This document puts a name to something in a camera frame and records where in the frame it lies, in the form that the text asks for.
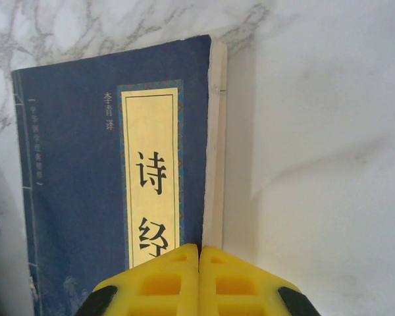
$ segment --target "white marble background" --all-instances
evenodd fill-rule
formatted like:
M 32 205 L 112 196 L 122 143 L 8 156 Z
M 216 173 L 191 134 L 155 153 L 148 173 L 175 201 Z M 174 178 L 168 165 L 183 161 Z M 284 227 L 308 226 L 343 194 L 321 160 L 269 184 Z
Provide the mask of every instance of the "white marble background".
M 224 248 L 322 315 L 395 316 L 395 0 L 0 1 L 0 307 L 31 315 L 10 71 L 230 46 Z

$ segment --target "black object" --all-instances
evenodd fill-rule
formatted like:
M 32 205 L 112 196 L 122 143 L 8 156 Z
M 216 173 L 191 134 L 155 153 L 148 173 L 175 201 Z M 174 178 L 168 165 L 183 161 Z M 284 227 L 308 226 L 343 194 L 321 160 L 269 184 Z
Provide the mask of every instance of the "black object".
M 285 286 L 278 293 L 291 316 L 321 316 L 306 295 Z
M 104 315 L 116 293 L 117 287 L 113 285 L 108 285 L 98 291 L 92 292 L 76 312 L 75 316 Z

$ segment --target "chinese characters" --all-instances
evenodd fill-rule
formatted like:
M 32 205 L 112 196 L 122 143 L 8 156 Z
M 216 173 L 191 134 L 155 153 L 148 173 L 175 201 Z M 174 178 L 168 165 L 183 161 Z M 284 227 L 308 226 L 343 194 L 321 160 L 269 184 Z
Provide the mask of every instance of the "chinese characters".
M 139 158 L 140 160 L 144 160 L 144 155 L 140 151 Z M 154 186 L 154 190 L 160 196 L 163 193 L 163 179 L 167 178 L 164 171 L 166 170 L 165 166 L 161 163 L 164 163 L 163 158 L 158 158 L 159 153 L 157 151 L 153 152 L 153 157 L 148 158 L 152 163 L 150 165 L 144 165 L 143 163 L 137 163 L 136 165 L 139 166 L 139 174 L 140 174 L 140 186 L 144 187 L 148 180 L 145 177 L 149 177 L 149 181 L 151 182 L 152 186 Z
M 113 97 L 111 96 L 111 93 L 107 92 L 104 95 L 104 103 L 105 103 L 105 116 L 106 117 L 112 117 L 113 116 L 113 105 L 111 104 L 111 100 Z M 114 129 L 114 122 L 113 119 L 106 119 L 105 120 L 105 129 L 106 130 L 113 130 Z
M 146 217 L 142 218 L 142 223 L 139 226 L 139 231 L 141 232 L 139 236 L 140 249 L 145 249 L 153 245 L 155 247 L 155 252 L 150 252 L 149 254 L 153 257 L 158 257 L 161 255 L 161 249 L 166 250 L 169 246 L 169 243 L 164 238 L 163 233 L 165 231 L 165 226 L 163 224 L 157 224 L 154 222 L 149 222 L 150 226 L 147 224 L 148 219 Z M 151 237 L 148 236 L 148 233 L 157 230 L 156 233 L 153 233 Z
M 36 178 L 36 183 L 40 186 L 43 185 L 43 165 L 42 165 L 42 157 L 41 157 L 41 144 L 40 144 L 40 126 L 38 124 L 38 114 L 36 108 L 35 99 L 29 99 L 29 110 L 31 112 L 31 121 L 32 121 L 32 139 L 34 140 L 34 174 Z

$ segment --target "book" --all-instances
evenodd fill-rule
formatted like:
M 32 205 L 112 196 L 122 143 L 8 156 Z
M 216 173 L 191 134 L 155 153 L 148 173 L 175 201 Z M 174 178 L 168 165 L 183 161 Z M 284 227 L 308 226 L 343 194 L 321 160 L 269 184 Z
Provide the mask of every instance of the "book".
M 222 244 L 226 45 L 209 35 L 12 72 L 36 315 L 187 243 Z

